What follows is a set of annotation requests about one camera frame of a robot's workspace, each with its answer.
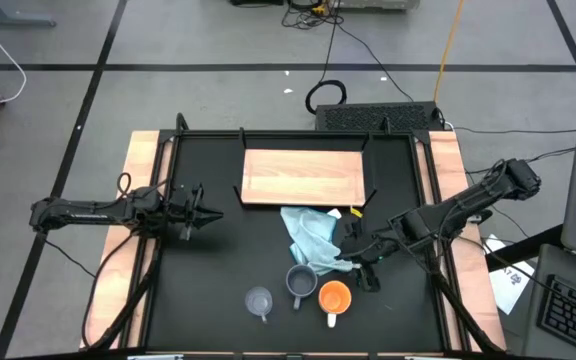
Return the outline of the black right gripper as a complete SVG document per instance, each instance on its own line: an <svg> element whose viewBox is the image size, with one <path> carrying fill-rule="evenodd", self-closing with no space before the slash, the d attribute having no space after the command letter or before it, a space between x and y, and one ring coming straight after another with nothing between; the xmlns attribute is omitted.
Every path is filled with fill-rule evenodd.
<svg viewBox="0 0 576 360"><path fill-rule="evenodd" d="M340 243L340 259L361 264L359 286L366 292L379 292L381 285L372 264L389 257L399 250L394 238L372 233L364 234L363 220L357 219L346 224L346 237Z"/></svg>

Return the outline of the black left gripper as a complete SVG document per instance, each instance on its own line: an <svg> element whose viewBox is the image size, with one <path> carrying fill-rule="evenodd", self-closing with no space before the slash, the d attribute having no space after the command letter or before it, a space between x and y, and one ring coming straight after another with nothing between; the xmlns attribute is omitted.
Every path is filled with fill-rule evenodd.
<svg viewBox="0 0 576 360"><path fill-rule="evenodd" d="M205 206L199 206L203 198L203 186L195 185L186 190L183 185L175 187L168 201L168 217L172 224L180 224L178 238L188 241L193 229L200 229L221 219L223 212Z"/></svg>

